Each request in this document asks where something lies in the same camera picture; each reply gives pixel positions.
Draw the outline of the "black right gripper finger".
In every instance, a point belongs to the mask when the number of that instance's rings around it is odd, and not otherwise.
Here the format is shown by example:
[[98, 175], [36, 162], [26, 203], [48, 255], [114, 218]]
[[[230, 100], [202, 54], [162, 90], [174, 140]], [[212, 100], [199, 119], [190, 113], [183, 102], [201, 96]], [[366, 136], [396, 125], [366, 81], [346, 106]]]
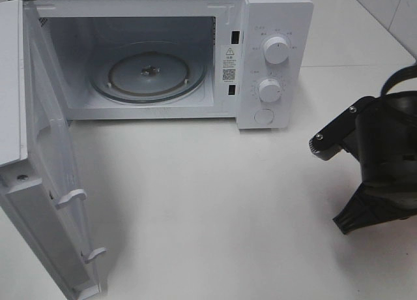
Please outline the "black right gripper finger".
[[359, 228], [415, 215], [415, 182], [365, 181], [333, 221], [342, 233], [348, 234]]

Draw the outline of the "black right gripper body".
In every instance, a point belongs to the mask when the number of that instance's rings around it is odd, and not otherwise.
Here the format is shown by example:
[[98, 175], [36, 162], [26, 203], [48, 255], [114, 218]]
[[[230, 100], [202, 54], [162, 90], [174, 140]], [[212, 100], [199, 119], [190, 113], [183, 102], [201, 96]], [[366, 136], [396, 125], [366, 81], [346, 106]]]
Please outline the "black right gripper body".
[[362, 97], [353, 105], [353, 155], [362, 183], [349, 200], [361, 207], [374, 198], [416, 208], [416, 91]]

